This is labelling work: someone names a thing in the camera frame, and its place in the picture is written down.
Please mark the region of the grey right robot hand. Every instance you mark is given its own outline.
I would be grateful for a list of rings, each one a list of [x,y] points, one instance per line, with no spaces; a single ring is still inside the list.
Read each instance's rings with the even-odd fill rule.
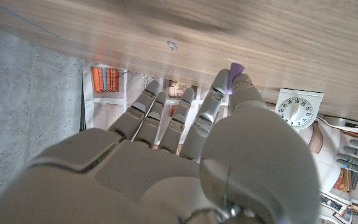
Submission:
[[[215,120],[227,84],[231,114]],[[319,178],[301,137],[246,74],[221,70],[183,144],[193,90],[157,149],[166,95],[151,82],[108,129],[50,146],[0,195],[0,223],[315,223]]]

